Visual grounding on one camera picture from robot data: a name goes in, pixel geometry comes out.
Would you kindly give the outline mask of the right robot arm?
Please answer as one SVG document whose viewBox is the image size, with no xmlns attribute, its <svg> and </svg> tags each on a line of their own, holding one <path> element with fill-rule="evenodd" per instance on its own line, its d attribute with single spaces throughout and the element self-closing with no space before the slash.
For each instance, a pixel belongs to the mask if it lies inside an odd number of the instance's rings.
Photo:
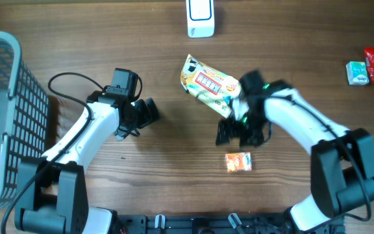
<svg viewBox="0 0 374 234">
<path fill-rule="evenodd" d="M 218 123 L 216 144 L 238 138 L 241 146 L 268 141 L 263 128 L 284 129 L 310 156 L 310 191 L 282 216 L 282 230 L 310 233 L 350 217 L 371 219 L 374 201 L 374 139 L 363 128 L 350 130 L 327 118 L 284 80 L 265 83 L 257 70 L 239 80 L 229 100 L 231 114 Z"/>
</svg>

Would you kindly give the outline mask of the teal tissue pack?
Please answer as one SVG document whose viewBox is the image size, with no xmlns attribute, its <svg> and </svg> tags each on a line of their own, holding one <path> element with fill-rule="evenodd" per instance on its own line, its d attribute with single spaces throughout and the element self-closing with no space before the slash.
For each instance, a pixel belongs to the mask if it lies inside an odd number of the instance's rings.
<svg viewBox="0 0 374 234">
<path fill-rule="evenodd" d="M 348 62 L 346 64 L 346 70 L 349 85 L 364 86 L 369 83 L 365 62 Z"/>
</svg>

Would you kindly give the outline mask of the orange tissue pack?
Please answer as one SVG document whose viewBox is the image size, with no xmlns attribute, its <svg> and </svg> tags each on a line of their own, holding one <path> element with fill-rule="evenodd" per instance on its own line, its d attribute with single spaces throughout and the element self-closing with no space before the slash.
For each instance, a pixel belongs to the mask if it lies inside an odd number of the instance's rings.
<svg viewBox="0 0 374 234">
<path fill-rule="evenodd" d="M 227 153 L 225 163 L 228 172 L 250 172 L 252 170 L 252 159 L 249 152 Z"/>
</svg>

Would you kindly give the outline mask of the white wet wipes pack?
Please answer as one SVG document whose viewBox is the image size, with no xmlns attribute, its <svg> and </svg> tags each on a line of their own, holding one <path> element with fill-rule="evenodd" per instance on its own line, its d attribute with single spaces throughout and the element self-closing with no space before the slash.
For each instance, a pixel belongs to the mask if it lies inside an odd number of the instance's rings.
<svg viewBox="0 0 374 234">
<path fill-rule="evenodd" d="M 232 114 L 229 103 L 240 95 L 242 89 L 237 79 L 207 66 L 191 55 L 186 57 L 181 71 L 181 86 L 186 93 L 224 118 Z"/>
</svg>

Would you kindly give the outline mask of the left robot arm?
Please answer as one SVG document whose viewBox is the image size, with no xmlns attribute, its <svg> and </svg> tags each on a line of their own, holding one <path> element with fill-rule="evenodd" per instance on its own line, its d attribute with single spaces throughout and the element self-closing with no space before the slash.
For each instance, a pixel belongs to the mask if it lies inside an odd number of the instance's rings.
<svg viewBox="0 0 374 234">
<path fill-rule="evenodd" d="M 38 159 L 19 164 L 20 190 L 10 205 L 16 229 L 30 233 L 127 233 L 115 210 L 88 203 L 85 173 L 105 140 L 138 137 L 160 117 L 154 101 L 140 99 L 143 84 L 133 71 L 117 68 L 110 85 L 81 104 L 71 129 Z"/>
</svg>

